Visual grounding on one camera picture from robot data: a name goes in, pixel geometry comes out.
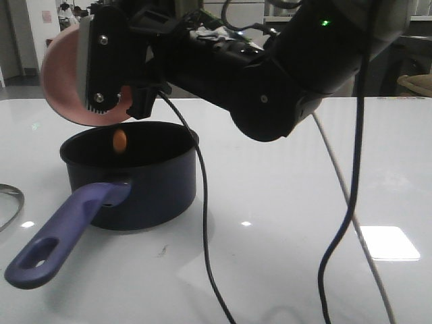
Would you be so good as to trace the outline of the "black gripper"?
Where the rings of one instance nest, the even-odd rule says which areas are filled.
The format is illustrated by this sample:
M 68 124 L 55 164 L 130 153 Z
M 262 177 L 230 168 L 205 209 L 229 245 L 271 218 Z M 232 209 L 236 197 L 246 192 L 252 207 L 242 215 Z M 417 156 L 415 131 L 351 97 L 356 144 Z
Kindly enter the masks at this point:
M 170 95 L 167 81 L 169 56 L 189 35 L 199 8 L 183 13 L 167 8 L 130 8 L 125 15 L 103 5 L 85 17 L 79 27 L 79 99 L 87 110 L 106 114 L 118 105 L 124 85 L 124 37 L 128 27 L 138 55 L 139 75 L 130 78 L 134 119 L 151 116 L 159 94 Z

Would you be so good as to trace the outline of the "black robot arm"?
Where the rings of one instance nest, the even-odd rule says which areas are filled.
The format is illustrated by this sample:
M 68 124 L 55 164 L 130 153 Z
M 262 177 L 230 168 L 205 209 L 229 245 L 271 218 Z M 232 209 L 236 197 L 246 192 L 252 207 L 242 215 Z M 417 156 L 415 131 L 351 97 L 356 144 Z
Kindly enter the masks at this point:
M 301 1 L 261 48 L 198 5 L 114 1 L 100 6 L 78 37 L 77 91 L 106 114 L 146 118 L 157 93 L 178 86 L 228 111 L 248 137 L 287 136 L 407 29 L 411 1 Z

